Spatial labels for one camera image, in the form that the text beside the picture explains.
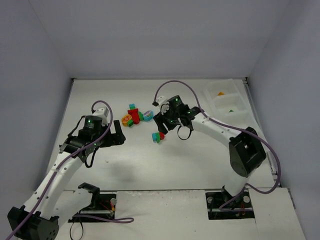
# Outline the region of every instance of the black wire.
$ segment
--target black wire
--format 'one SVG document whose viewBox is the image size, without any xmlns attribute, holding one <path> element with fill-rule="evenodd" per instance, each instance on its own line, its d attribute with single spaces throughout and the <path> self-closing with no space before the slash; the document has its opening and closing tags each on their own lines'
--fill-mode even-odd
<svg viewBox="0 0 320 240">
<path fill-rule="evenodd" d="M 68 134 L 68 137 L 71 137 L 71 136 L 72 136 L 72 134 L 75 132 L 75 130 L 77 130 L 77 128 L 79 127 L 79 124 L 80 124 L 81 120 L 82 120 L 83 118 L 85 118 L 85 117 L 86 117 L 85 115 L 81 116 L 81 118 L 80 118 L 80 120 L 78 121 L 78 123 L 76 124 L 75 128 L 72 129 L 72 131 Z"/>
<path fill-rule="evenodd" d="M 179 128 L 178 128 L 178 131 L 176 132 L 176 133 L 178 134 L 178 138 L 180 138 L 180 139 L 183 140 L 183 141 L 188 140 L 188 139 L 190 138 L 190 136 L 191 136 L 191 133 L 192 133 L 191 129 L 189 129 L 189 130 L 190 130 L 189 136 L 188 136 L 187 138 L 182 138 L 182 137 L 179 136 L 179 130 L 180 130 L 181 128 L 182 128 L 182 126 L 180 125 Z"/>
<path fill-rule="evenodd" d="M 82 234 L 81 234 L 81 237 L 79 238 L 79 240 L 81 240 L 82 237 L 84 236 L 84 225 L 83 225 L 83 223 L 82 223 L 81 217 L 78 217 L 78 220 L 79 220 L 79 223 L 80 223 L 81 229 L 82 229 Z M 71 227 L 70 227 L 70 230 L 69 230 L 69 235 L 70 235 L 70 239 L 71 239 L 71 240 L 74 240 L 74 239 L 72 238 L 72 236 L 71 236 L 71 230 L 72 230 L 72 227 L 74 226 L 74 224 L 75 224 L 75 222 L 72 223 L 72 225 L 71 225 Z"/>
<path fill-rule="evenodd" d="M 87 160 L 84 162 L 85 166 L 89 169 L 93 166 L 94 164 L 94 160 L 95 160 L 95 155 L 96 155 L 96 152 L 98 151 L 99 147 L 96 147 L 93 151 L 93 154 L 92 154 L 92 157 L 91 157 L 91 162 L 90 162 L 90 165 L 88 165 L 87 163 Z"/>
</svg>

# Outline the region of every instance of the metal bolt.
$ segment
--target metal bolt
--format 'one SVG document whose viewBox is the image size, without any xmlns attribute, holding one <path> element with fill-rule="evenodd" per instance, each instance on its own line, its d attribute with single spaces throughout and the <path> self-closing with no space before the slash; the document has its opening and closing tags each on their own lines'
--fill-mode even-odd
<svg viewBox="0 0 320 240">
<path fill-rule="evenodd" d="M 244 201 L 246 204 L 250 203 L 250 197 L 244 196 L 244 197 L 243 197 L 243 201 Z"/>
<path fill-rule="evenodd" d="M 117 204 L 117 199 L 111 198 L 110 203 L 112 203 L 112 205 L 115 206 Z"/>
<path fill-rule="evenodd" d="M 212 201 L 214 200 L 214 198 L 212 196 L 209 196 L 206 201 L 208 202 L 208 204 L 211 204 Z"/>
</svg>

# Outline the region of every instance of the white table surface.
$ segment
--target white table surface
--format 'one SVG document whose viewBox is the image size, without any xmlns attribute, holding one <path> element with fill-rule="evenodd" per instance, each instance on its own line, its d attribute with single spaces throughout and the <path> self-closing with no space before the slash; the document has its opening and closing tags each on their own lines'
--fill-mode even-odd
<svg viewBox="0 0 320 240">
<path fill-rule="evenodd" d="M 84 223 L 82 240 L 305 240 L 286 188 L 268 195 L 249 193 L 255 219 L 208 220 L 204 190 L 120 191 L 115 217 L 135 221 Z M 70 239 L 70 226 L 65 223 L 56 240 Z M 72 236 L 80 235 L 75 223 Z"/>
<path fill-rule="evenodd" d="M 209 81 L 185 80 L 196 91 L 202 108 L 210 113 L 202 94 Z M 157 88 L 163 82 L 165 80 L 76 80 L 49 167 L 57 157 L 59 144 L 64 142 L 80 117 L 91 114 L 93 102 L 107 101 L 116 120 L 121 120 L 131 103 L 143 113 L 155 111 L 152 102 Z M 249 104 L 242 80 L 235 80 L 235 84 Z M 190 90 L 180 83 L 167 84 L 159 94 L 169 98 L 180 95 L 185 104 L 190 107 L 196 105 Z M 83 182 L 105 191 L 220 189 L 225 184 L 232 168 L 229 150 L 220 142 L 199 132 L 193 132 L 190 139 L 182 141 L 175 129 L 157 144 L 152 141 L 152 133 L 157 130 L 154 121 L 140 122 L 132 128 L 123 126 L 125 143 L 99 149 L 93 167 L 88 169 L 83 165 L 72 177 L 66 190 L 75 190 Z M 273 186 L 267 160 L 251 176 L 249 183 L 259 188 Z"/>
</svg>

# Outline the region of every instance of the teal toy block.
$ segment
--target teal toy block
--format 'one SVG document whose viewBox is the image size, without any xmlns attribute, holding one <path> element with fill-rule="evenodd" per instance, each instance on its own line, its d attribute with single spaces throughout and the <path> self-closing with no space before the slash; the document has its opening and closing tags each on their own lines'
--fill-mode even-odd
<svg viewBox="0 0 320 240">
<path fill-rule="evenodd" d="M 129 108 L 130 108 L 130 110 L 135 109 L 135 108 L 136 108 L 136 105 L 134 105 L 133 103 L 131 103 L 131 104 L 129 104 Z"/>
</svg>

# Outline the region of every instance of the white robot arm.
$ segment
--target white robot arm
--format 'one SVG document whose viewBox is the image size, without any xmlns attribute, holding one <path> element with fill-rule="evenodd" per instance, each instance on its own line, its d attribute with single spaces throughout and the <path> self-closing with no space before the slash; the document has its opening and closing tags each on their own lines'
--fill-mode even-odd
<svg viewBox="0 0 320 240">
<path fill-rule="evenodd" d="M 226 202 L 242 191 L 250 175 L 267 157 L 261 142 L 256 138 L 214 124 L 201 113 L 198 107 L 189 108 L 188 105 L 184 104 L 179 95 L 170 99 L 160 96 L 153 105 L 158 106 L 160 110 L 153 118 L 159 132 L 167 134 L 176 126 L 184 126 L 188 127 L 190 132 L 197 131 L 212 137 L 229 149 L 233 172 L 222 187 Z M 257 134 L 251 127 L 246 130 Z"/>
<path fill-rule="evenodd" d="M 126 140 L 118 120 L 113 121 L 115 133 L 111 133 L 108 113 L 106 107 L 101 107 L 92 115 L 81 117 L 80 121 L 85 119 L 83 128 L 78 131 L 78 136 L 72 136 L 79 121 L 68 134 L 60 146 L 56 161 L 34 194 L 22 207 L 13 207 L 9 211 L 7 217 L 13 232 L 7 239 L 14 234 L 23 240 L 54 240 L 59 226 L 81 209 L 88 206 L 94 208 L 99 204 L 100 189 L 88 183 L 81 184 L 68 198 L 62 199 L 60 196 L 84 163 L 87 168 L 92 166 L 93 160 L 87 164 L 89 155 L 93 153 L 94 157 L 99 148 L 122 145 Z"/>
</svg>

